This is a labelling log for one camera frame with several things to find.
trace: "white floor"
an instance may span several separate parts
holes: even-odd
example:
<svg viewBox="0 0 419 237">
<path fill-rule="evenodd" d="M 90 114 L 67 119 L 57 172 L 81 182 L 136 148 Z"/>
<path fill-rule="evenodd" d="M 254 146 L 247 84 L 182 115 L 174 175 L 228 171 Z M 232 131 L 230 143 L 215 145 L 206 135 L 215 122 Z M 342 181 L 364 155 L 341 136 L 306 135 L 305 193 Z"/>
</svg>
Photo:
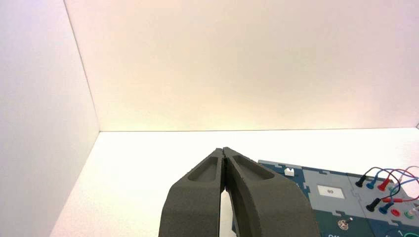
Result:
<svg viewBox="0 0 419 237">
<path fill-rule="evenodd" d="M 230 132 L 102 132 L 52 237 L 156 237 L 171 185 L 216 147 L 263 159 L 364 173 L 371 166 L 418 165 L 419 130 L 354 129 Z M 412 172 L 419 175 L 419 170 Z M 419 188 L 405 187 L 411 196 Z M 220 236 L 233 237 L 221 196 Z"/>
</svg>

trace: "label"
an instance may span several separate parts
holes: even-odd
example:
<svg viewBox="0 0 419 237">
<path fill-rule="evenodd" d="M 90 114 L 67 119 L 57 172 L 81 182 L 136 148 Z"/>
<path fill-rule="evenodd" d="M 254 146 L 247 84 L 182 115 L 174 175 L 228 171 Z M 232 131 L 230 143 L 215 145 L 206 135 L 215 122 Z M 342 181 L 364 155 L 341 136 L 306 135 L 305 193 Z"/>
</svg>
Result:
<svg viewBox="0 0 419 237">
<path fill-rule="evenodd" d="M 345 195 L 340 188 L 317 185 L 317 189 L 322 196 L 345 199 Z"/>
</svg>

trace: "red wire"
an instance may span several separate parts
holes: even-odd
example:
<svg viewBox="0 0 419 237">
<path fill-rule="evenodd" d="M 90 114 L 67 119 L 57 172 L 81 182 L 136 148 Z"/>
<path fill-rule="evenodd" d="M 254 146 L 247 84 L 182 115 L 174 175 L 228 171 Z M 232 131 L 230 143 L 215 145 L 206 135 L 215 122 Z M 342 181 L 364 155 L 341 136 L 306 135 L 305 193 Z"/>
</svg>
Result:
<svg viewBox="0 0 419 237">
<path fill-rule="evenodd" d="M 388 174 L 387 179 L 388 179 L 388 178 L 390 178 L 390 174 L 391 174 L 391 173 L 393 173 L 393 171 L 395 171 L 395 170 L 404 171 L 405 173 L 408 173 L 408 174 L 410 174 L 411 176 L 415 177 L 414 175 L 412 175 L 412 173 L 408 172 L 407 170 L 404 170 L 404 169 L 394 169 L 394 170 L 392 170 L 392 171 Z M 405 201 L 414 201 L 414 200 L 418 200 L 418 199 L 419 199 L 419 195 L 418 195 L 416 198 L 414 198 L 414 199 L 402 200 L 402 202 L 405 202 Z"/>
</svg>

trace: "circuit board panel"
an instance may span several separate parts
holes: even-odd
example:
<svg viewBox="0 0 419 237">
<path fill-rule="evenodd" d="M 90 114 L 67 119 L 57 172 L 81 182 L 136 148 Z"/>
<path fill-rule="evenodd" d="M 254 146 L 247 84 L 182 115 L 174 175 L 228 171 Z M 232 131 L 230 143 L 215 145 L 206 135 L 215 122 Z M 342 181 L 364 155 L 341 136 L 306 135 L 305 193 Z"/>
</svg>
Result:
<svg viewBox="0 0 419 237">
<path fill-rule="evenodd" d="M 372 190 L 366 185 L 357 187 L 355 182 L 361 175 L 265 160 L 259 160 L 258 163 L 293 180 L 299 186 L 315 212 L 322 237 L 404 237 L 407 233 L 419 235 L 418 214 L 413 218 L 404 215 L 405 211 L 417 206 L 419 202 L 396 203 L 387 214 L 379 212 L 378 208 L 384 205 L 380 203 L 374 212 L 370 212 L 366 205 L 375 198 L 382 197 L 384 192 L 377 187 Z M 286 176 L 286 168 L 292 168 L 294 176 Z M 397 197 L 408 198 L 403 189 Z M 393 209 L 401 214 L 392 214 L 390 210 Z M 341 229 L 338 221 L 348 218 L 353 218 L 348 223 L 348 229 Z"/>
</svg>

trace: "white backdrop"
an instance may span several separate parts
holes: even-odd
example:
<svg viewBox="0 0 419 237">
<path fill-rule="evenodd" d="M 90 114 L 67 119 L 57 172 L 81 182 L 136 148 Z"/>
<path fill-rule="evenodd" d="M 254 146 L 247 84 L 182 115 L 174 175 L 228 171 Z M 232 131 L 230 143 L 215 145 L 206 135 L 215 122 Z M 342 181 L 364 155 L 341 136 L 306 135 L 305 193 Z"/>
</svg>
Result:
<svg viewBox="0 0 419 237">
<path fill-rule="evenodd" d="M 99 133 L 62 1 L 0 1 L 0 236 L 48 236 Z"/>
<path fill-rule="evenodd" d="M 66 4 L 103 131 L 419 122 L 417 0 Z"/>
</svg>

